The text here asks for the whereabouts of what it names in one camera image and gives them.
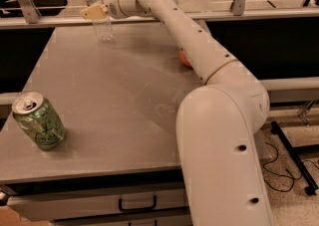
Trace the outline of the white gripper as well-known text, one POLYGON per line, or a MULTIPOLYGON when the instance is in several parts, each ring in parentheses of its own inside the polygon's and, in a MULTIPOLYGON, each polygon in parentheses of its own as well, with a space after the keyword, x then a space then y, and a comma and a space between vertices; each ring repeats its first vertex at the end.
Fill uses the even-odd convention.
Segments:
POLYGON ((87 8, 84 8, 80 11, 81 16, 86 20, 102 20, 107 17, 107 9, 109 14, 115 18, 120 19, 123 17, 123 14, 120 9, 119 0, 104 0, 102 3, 94 3, 87 8))

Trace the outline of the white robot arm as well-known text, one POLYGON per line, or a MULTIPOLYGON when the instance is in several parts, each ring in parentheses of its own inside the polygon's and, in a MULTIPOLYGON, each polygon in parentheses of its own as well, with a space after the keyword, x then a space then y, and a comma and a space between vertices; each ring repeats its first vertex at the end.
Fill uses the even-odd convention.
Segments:
POLYGON ((274 226, 255 134, 266 122, 264 86, 188 17, 176 0, 99 0, 85 19, 153 16, 202 82, 180 103, 176 141, 193 226, 274 226))

